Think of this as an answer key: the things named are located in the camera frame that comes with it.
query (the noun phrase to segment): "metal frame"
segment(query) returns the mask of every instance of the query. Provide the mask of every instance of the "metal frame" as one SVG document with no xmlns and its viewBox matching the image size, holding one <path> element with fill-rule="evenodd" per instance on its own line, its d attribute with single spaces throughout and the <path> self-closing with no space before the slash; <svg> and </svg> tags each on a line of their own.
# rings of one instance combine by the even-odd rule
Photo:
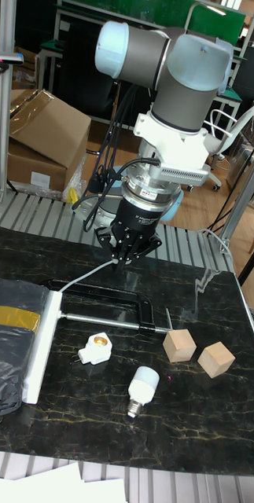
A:
<svg viewBox="0 0 254 503">
<path fill-rule="evenodd" d="M 17 0 L 1 0 L 0 52 L 13 53 Z M 13 67 L 0 75 L 0 202 L 6 195 L 9 148 L 9 109 Z"/>
<path fill-rule="evenodd" d="M 248 206 L 249 201 L 252 199 L 253 194 L 254 194 L 254 164 L 242 188 L 242 191 L 239 193 L 236 199 L 236 202 L 233 206 L 230 216 L 226 220 L 225 225 L 219 235 L 223 243 L 225 244 L 229 243 L 230 238 L 232 237 L 237 227 L 237 224 L 241 219 L 242 214 L 244 213 L 246 207 Z"/>
</svg>

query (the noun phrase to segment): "metal rod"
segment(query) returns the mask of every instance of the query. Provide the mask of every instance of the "metal rod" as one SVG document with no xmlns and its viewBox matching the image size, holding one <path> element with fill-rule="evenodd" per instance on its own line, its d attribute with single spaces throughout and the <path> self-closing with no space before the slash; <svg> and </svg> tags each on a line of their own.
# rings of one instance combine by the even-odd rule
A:
<svg viewBox="0 0 254 503">
<path fill-rule="evenodd" d="M 71 321 L 82 321 L 83 323 L 95 323 L 95 325 L 109 325 L 111 327 L 119 327 L 121 329 L 129 329 L 129 330 L 139 330 L 138 323 L 130 323 L 128 321 L 116 321 L 116 320 L 108 320 L 104 318 L 95 318 L 93 316 L 84 316 L 82 314 L 72 314 L 67 313 L 61 314 L 61 318 L 66 318 Z M 156 327 L 155 333 L 165 334 L 168 329 L 164 329 L 162 327 Z"/>
<path fill-rule="evenodd" d="M 242 214 L 244 213 L 246 207 L 248 206 L 249 201 L 252 199 L 252 195 L 254 193 L 254 163 L 252 166 L 252 170 L 242 188 L 242 191 L 237 196 L 236 202 L 233 206 L 233 209 L 226 220 L 226 223 L 219 234 L 219 238 L 225 243 L 228 244 L 230 238 L 232 237 L 237 224 L 239 223 Z"/>
<path fill-rule="evenodd" d="M 173 330 L 173 325 L 171 323 L 171 316 L 170 316 L 170 313 L 169 313 L 169 309 L 167 307 L 166 307 L 166 315 L 167 315 L 167 322 L 169 324 L 169 329 Z"/>
<path fill-rule="evenodd" d="M 0 9 L 0 52 L 13 53 L 17 0 L 2 0 Z M 6 194 L 9 147 L 9 109 L 13 66 L 0 75 L 0 202 Z"/>
</svg>

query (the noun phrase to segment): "white cable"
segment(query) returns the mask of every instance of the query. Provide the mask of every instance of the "white cable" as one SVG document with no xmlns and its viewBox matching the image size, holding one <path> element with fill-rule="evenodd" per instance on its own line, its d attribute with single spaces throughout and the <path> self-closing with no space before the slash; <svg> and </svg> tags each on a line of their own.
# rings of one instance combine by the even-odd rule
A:
<svg viewBox="0 0 254 503">
<path fill-rule="evenodd" d="M 214 236 L 216 238 L 217 241 L 219 241 L 219 243 L 223 246 L 223 248 L 225 248 L 225 250 L 227 251 L 231 261 L 232 261 L 232 264 L 233 264 L 233 256 L 229 250 L 229 248 L 227 247 L 227 245 L 225 243 L 223 243 L 222 239 L 219 238 L 219 236 L 217 236 L 217 234 L 215 234 L 212 230 L 210 229 L 199 229 L 199 230 L 196 230 L 196 233 L 203 233 L 203 232 L 207 232 L 207 233 L 210 233 L 212 234 L 212 236 Z"/>
<path fill-rule="evenodd" d="M 78 283 L 81 280 L 85 280 L 86 277 L 91 276 L 91 274 L 97 273 L 97 271 L 100 270 L 100 269 L 103 269 L 103 267 L 110 266 L 110 264 L 113 264 L 112 260 L 109 260 L 108 262 L 105 262 L 104 264 L 101 264 L 100 266 L 95 267 L 95 269 L 90 270 L 89 273 L 86 273 L 83 276 L 77 277 L 75 280 L 72 280 L 67 285 L 63 286 L 63 288 L 61 288 L 60 292 L 63 293 L 64 290 L 66 290 L 70 286 L 74 285 L 75 283 Z"/>
</svg>

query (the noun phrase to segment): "light bulb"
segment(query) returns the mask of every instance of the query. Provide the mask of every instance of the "light bulb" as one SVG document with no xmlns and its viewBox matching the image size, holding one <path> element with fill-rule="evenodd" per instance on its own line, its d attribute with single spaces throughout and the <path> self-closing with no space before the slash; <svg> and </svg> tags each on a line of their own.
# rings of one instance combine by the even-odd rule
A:
<svg viewBox="0 0 254 503">
<path fill-rule="evenodd" d="M 128 416 L 138 416 L 142 407 L 151 402 L 159 379 L 159 374 L 150 367 L 138 367 L 128 389 L 130 395 L 130 403 L 127 407 Z"/>
</svg>

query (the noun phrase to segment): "wooden block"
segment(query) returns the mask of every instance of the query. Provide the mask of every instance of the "wooden block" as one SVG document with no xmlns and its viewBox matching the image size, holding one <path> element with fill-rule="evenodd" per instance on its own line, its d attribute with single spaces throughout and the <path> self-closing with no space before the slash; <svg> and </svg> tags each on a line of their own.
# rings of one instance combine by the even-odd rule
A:
<svg viewBox="0 0 254 503">
<path fill-rule="evenodd" d="M 189 330 L 169 330 L 163 347 L 171 363 L 188 362 L 197 348 Z"/>
<path fill-rule="evenodd" d="M 217 377 L 220 374 L 226 372 L 232 365 L 235 357 L 234 355 L 224 346 L 223 343 L 218 342 L 207 346 L 198 358 L 198 363 L 205 370 L 205 372 L 211 377 Z"/>
</svg>

